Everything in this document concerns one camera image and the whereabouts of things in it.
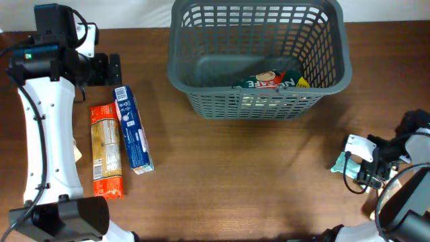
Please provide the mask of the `mint green snack wrapper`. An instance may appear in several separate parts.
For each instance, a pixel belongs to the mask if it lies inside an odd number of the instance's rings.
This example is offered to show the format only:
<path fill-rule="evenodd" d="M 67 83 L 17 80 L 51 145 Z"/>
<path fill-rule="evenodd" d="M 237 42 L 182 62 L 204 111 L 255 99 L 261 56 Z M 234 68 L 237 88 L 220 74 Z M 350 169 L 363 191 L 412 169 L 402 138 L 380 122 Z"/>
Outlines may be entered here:
<path fill-rule="evenodd" d="M 357 175 L 360 171 L 360 165 L 357 164 L 355 161 L 353 161 L 351 158 L 347 161 L 346 170 L 344 170 L 345 166 L 345 152 L 341 152 L 338 156 L 335 164 L 330 168 L 330 171 L 332 173 L 344 173 L 347 177 L 350 177 L 351 179 L 356 179 Z"/>

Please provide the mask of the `green Nescafe coffee bag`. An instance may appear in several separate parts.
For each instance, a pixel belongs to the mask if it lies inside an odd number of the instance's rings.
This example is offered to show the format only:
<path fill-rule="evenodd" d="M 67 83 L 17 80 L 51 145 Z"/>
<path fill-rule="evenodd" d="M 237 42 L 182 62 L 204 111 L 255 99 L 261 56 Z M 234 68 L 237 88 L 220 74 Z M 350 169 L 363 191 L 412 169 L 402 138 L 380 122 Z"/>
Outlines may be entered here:
<path fill-rule="evenodd" d="M 277 89 L 287 87 L 309 88 L 310 84 L 303 78 L 302 74 L 297 71 L 289 70 L 279 72 L 273 69 L 242 78 L 238 83 L 232 86 L 234 89 Z"/>

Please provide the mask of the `beige Pantree snack bag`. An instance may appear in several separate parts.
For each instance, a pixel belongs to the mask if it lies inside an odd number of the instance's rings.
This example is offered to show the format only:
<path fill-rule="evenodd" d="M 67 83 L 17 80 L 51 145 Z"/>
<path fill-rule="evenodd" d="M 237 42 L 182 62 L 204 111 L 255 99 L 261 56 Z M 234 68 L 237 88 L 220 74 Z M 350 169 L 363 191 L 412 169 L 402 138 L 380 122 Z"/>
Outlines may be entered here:
<path fill-rule="evenodd" d="M 390 171 L 390 177 L 389 177 L 388 181 L 384 181 L 384 182 L 383 182 L 383 187 L 377 191 L 378 198 L 381 196 L 381 194 L 382 194 L 382 192 L 383 192 L 383 189 L 387 186 L 388 182 L 389 182 L 389 181 L 390 181 L 390 180 L 391 180 L 391 179 L 392 179 L 392 178 L 393 178 L 397 173 L 398 173 L 398 172 L 397 172 L 397 171 L 395 171 L 395 170 L 391 170 L 391 171 Z M 391 199 L 391 197 L 393 197 L 393 195 L 395 195 L 395 193 L 397 193 L 397 191 L 399 191 L 399 189 L 401 189 L 401 187 L 402 187 L 402 185 L 401 185 L 401 183 L 399 182 L 399 180 L 396 180 L 396 181 L 393 183 L 393 185 L 392 185 L 390 188 L 388 188 L 388 189 L 387 189 L 387 193 L 386 193 L 386 195 L 383 197 L 381 205 L 382 205 L 382 206 L 384 206 L 384 205 L 385 205 L 385 203 L 387 203 L 387 201 L 389 201 L 389 199 Z"/>

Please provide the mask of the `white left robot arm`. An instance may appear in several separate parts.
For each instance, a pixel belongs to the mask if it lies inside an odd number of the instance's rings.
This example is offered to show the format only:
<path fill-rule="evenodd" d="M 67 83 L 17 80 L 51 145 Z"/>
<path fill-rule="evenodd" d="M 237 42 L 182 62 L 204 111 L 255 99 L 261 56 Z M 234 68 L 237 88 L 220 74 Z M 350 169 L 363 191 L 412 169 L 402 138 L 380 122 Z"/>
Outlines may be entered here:
<path fill-rule="evenodd" d="M 84 197 L 75 165 L 75 89 L 120 84 L 119 55 L 19 44 L 11 48 L 7 74 L 21 98 L 28 151 L 24 206 L 9 211 L 9 230 L 34 241 L 137 241 L 110 219 L 105 198 Z"/>

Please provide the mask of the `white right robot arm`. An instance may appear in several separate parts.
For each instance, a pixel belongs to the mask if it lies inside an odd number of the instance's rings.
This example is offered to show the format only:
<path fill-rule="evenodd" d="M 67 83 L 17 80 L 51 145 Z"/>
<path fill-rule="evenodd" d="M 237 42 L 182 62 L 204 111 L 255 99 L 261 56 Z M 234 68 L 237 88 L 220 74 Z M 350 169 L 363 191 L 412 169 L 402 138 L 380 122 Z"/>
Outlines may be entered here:
<path fill-rule="evenodd" d="M 317 241 L 429 240 L 429 113 L 408 111 L 386 140 L 372 134 L 345 138 L 333 172 L 352 178 L 360 194 L 379 192 L 374 219 L 327 229 Z"/>

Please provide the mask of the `beige crumpled snack bag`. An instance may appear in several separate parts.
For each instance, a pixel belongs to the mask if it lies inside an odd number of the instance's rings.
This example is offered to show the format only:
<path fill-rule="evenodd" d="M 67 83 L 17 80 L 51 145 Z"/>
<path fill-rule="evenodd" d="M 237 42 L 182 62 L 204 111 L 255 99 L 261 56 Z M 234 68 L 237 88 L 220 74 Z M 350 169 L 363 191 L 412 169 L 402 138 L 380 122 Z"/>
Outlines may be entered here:
<path fill-rule="evenodd" d="M 75 163 L 82 157 L 82 153 L 77 147 L 77 142 L 75 139 L 73 139 L 73 148 L 74 148 L 74 156 L 75 156 Z"/>

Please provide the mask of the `blue rectangular carton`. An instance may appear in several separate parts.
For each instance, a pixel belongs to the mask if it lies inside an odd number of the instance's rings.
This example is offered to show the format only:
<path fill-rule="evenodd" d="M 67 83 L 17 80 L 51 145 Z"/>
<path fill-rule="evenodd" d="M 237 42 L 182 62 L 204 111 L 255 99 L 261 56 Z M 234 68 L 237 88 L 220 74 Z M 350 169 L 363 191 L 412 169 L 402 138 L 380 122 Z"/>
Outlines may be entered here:
<path fill-rule="evenodd" d="M 113 90 L 113 95 L 131 169 L 137 175 L 153 171 L 153 160 L 144 127 L 130 87 L 117 87 Z"/>

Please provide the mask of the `orange biscuit packet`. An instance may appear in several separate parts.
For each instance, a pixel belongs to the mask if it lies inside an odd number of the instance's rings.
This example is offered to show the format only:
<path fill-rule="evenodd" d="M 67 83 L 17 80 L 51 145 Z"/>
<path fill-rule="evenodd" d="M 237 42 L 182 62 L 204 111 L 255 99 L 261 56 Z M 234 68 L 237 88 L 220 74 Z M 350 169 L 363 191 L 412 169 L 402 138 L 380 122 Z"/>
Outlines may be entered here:
<path fill-rule="evenodd" d="M 106 199 L 123 198 L 120 125 L 115 104 L 91 107 L 90 111 L 93 193 Z"/>

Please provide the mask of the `grey plastic mesh basket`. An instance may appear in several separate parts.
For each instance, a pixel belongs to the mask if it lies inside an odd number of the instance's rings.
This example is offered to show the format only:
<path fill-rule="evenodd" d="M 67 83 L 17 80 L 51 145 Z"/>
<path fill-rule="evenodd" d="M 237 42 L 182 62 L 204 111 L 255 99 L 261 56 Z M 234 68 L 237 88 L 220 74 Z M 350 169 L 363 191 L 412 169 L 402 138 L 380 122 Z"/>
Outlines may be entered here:
<path fill-rule="evenodd" d="M 232 88 L 273 69 L 297 71 L 310 87 Z M 178 0 L 167 76 L 204 118 L 297 118 L 351 81 L 342 7 L 336 0 Z"/>

